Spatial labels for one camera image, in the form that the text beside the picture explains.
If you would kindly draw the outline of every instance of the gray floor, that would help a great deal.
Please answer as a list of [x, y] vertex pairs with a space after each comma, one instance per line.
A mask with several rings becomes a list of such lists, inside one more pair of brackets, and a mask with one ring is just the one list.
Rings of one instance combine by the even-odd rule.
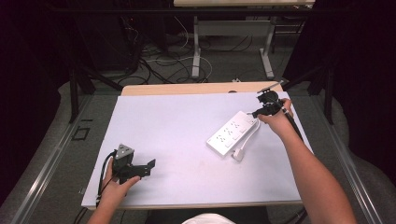
[[[210, 49], [232, 49], [242, 39], [243, 36], [238, 37], [211, 37], [205, 42], [202, 42], [202, 47], [206, 48], [209, 46]], [[239, 49], [243, 49], [244, 46], [248, 45], [249, 38], [240, 46]], [[280, 36], [276, 40], [276, 51], [274, 54], [270, 54], [271, 64], [276, 73], [276, 80], [280, 80], [282, 77], [283, 70], [287, 64], [292, 47], [296, 41], [296, 36], [285, 35]], [[253, 38], [251, 46], [244, 51], [229, 51], [229, 52], [213, 52], [209, 50], [203, 50], [202, 57], [206, 58], [207, 61], [202, 61], [202, 68], [206, 71], [206, 74], [212, 70], [209, 77], [209, 82], [229, 82], [233, 79], [239, 78], [241, 81], [264, 81], [267, 80], [263, 71], [261, 59], [259, 56], [258, 48], [262, 46], [263, 39], [259, 37]], [[180, 46], [173, 47], [174, 51], [178, 51], [180, 54], [187, 51], [181, 49]], [[191, 64], [191, 59], [183, 61], [186, 66]], [[170, 77], [174, 72], [183, 68], [180, 64], [172, 66], [159, 66], [156, 63], [150, 63], [154, 70], [163, 74], [165, 77]], [[106, 74], [107, 76], [115, 76], [114, 73]], [[146, 77], [147, 71], [139, 69], [134, 75]], [[179, 77], [185, 77], [186, 72], [180, 72], [171, 77], [171, 80], [177, 81]], [[121, 82], [122, 85], [135, 84], [140, 80], [137, 78], [126, 79]], [[83, 96], [81, 94], [80, 101], [81, 105], [84, 102], [88, 102], [85, 112], [81, 115], [78, 122], [75, 123], [74, 130], [78, 125], [84, 125], [84, 127], [90, 127], [90, 141], [85, 142], [82, 145], [79, 141], [66, 141], [65, 139], [71, 139], [71, 136], [64, 136], [65, 133], [71, 128], [68, 124], [70, 119], [70, 97], [68, 84], [63, 85], [59, 92], [62, 95], [61, 106], [58, 110], [56, 118], [49, 127], [46, 137], [43, 139], [40, 147], [37, 149], [35, 156], [32, 158], [31, 163], [26, 169], [25, 173], [21, 177], [19, 183], [14, 190], [9, 194], [7, 200], [0, 209], [0, 220], [1, 223], [11, 223], [12, 220], [17, 220], [17, 216], [26, 215], [27, 223], [70, 223], [74, 220], [78, 214], [79, 203], [82, 199], [82, 195], [78, 194], [80, 188], [83, 188], [88, 184], [89, 179], [86, 176], [90, 176], [90, 169], [78, 169], [81, 163], [84, 163], [86, 167], [93, 167], [95, 156], [97, 151], [94, 150], [99, 148], [103, 138], [103, 134], [106, 132], [106, 123], [108, 123], [112, 108], [115, 104], [115, 99], [119, 92], [114, 92], [109, 87], [100, 82], [94, 82], [98, 91], [94, 96]], [[150, 84], [161, 83], [158, 79], [152, 78]], [[306, 95], [306, 83], [302, 83], [294, 88], [296, 101], [301, 100], [302, 97], [309, 97]], [[347, 146], [347, 121], [342, 113], [342, 108], [336, 102], [333, 106], [334, 121], [336, 121], [334, 128], [338, 135], [341, 137], [342, 142]], [[87, 121], [81, 121], [82, 119], [89, 120], [95, 119], [96, 123], [103, 123], [103, 125], [93, 125]], [[60, 148], [67, 148], [63, 153], [57, 154], [59, 156], [58, 163], [49, 163], [51, 156], [57, 153]], [[92, 153], [89, 153], [90, 157], [79, 158], [76, 160], [76, 155], [79, 150], [91, 149]], [[369, 191], [368, 194], [372, 195], [370, 199], [377, 208], [375, 213], [378, 213], [384, 223], [396, 223], [396, 217], [393, 211], [396, 208], [396, 190], [393, 185], [389, 183], [387, 178], [378, 171], [371, 164], [360, 160], [359, 158], [353, 157], [356, 167], [359, 170], [359, 174], [362, 182]], [[50, 182], [45, 188], [40, 191], [37, 198], [37, 203], [32, 203], [29, 214], [20, 213], [21, 206], [26, 203], [25, 199], [28, 196], [29, 190], [31, 190], [37, 177], [40, 177], [40, 172], [46, 165], [53, 166], [53, 173], [49, 175]], [[55, 190], [55, 186], [64, 184], [63, 190]], [[351, 187], [348, 188], [348, 195], [354, 196], [356, 192]], [[362, 220], [365, 219], [366, 215], [361, 211], [361, 204], [354, 201], [354, 209], [359, 211], [359, 216]], [[271, 206], [268, 207], [268, 211], [271, 215], [271, 219], [274, 223], [282, 223], [285, 220], [285, 214], [293, 214], [301, 208], [300, 205], [291, 206]], [[144, 223], [148, 211], [128, 211], [123, 217], [123, 223]], [[86, 221], [90, 216], [91, 212], [85, 215], [82, 222]], [[119, 211], [112, 220], [112, 223], [120, 223], [120, 219], [123, 215], [122, 211]]]

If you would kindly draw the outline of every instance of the right hand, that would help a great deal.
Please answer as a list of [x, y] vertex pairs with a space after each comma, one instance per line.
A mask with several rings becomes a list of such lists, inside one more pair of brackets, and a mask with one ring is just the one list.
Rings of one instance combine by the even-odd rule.
[[[281, 99], [281, 101], [283, 102], [283, 106], [289, 111], [290, 115], [293, 117], [293, 114], [290, 109], [291, 100]], [[282, 133], [287, 133], [290, 129], [293, 130], [293, 127], [291, 126], [286, 116], [283, 114], [282, 110], [279, 110], [273, 116], [265, 116], [260, 114], [257, 116], [257, 118], [262, 122], [270, 125], [273, 132], [276, 133], [277, 135], [281, 135]]]

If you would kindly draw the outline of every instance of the desk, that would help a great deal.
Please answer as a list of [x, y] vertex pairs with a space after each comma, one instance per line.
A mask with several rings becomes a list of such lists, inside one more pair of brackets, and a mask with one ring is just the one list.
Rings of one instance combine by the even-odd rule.
[[[315, 0], [175, 0], [174, 2], [176, 7], [274, 7], [313, 5], [314, 3]], [[268, 52], [274, 35], [275, 24], [276, 17], [272, 17], [270, 21], [199, 21], [198, 17], [195, 16], [194, 59], [191, 76], [199, 76], [200, 35], [258, 35], [266, 36], [264, 48], [260, 49], [260, 54], [266, 77], [270, 80], [274, 79]]]
[[[136, 165], [157, 160], [151, 176], [131, 188], [120, 208], [301, 203], [286, 150], [269, 126], [262, 124], [249, 139], [241, 162], [230, 156], [222, 158], [205, 144], [237, 111], [259, 108], [256, 91], [274, 83], [125, 87], [107, 128], [82, 206], [94, 208], [103, 161], [120, 143], [135, 149]], [[280, 97], [287, 96], [279, 86], [274, 90], [280, 91]], [[308, 143], [296, 114], [295, 120]]]

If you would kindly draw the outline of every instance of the power outlet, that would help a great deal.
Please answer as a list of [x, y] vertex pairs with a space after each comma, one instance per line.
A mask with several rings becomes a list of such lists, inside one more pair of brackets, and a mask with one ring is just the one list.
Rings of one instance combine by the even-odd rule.
[[258, 121], [252, 116], [239, 111], [215, 132], [206, 143], [224, 157], [236, 143], [244, 138], [256, 122]]

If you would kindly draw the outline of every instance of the dark background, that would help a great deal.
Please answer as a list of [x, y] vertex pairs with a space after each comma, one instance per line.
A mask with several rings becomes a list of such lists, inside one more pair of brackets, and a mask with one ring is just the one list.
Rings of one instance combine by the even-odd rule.
[[[81, 3], [90, 6], [89, 1]], [[61, 0], [52, 4], [68, 7]], [[316, 8], [352, 7], [357, 13], [347, 17], [308, 19], [284, 77], [295, 80], [332, 59], [335, 62], [332, 63], [334, 97], [345, 110], [351, 151], [380, 168], [395, 184], [392, 128], [396, 122], [391, 109], [395, 107], [392, 97], [396, 93], [393, 87], [396, 83], [393, 57], [396, 20], [392, 4], [390, 0], [375, 3], [317, 0]], [[68, 81], [70, 57], [97, 70], [124, 69], [128, 64], [116, 55], [100, 56], [114, 54], [114, 51], [106, 49], [108, 45], [95, 29], [111, 35], [111, 46], [126, 50], [121, 34], [114, 28], [115, 20], [107, 23], [97, 18], [100, 22], [93, 21], [97, 26], [89, 30], [92, 19], [49, 17], [36, 1], [24, 0], [2, 1], [0, 20], [2, 203], [54, 118], [60, 102], [57, 89]], [[61, 24], [65, 36], [57, 36], [53, 24]], [[166, 32], [176, 32], [166, 20], [163, 24]], [[64, 41], [59, 37], [65, 37], [68, 50], [64, 50]], [[304, 79], [322, 88], [324, 74], [325, 71], [321, 71]]]

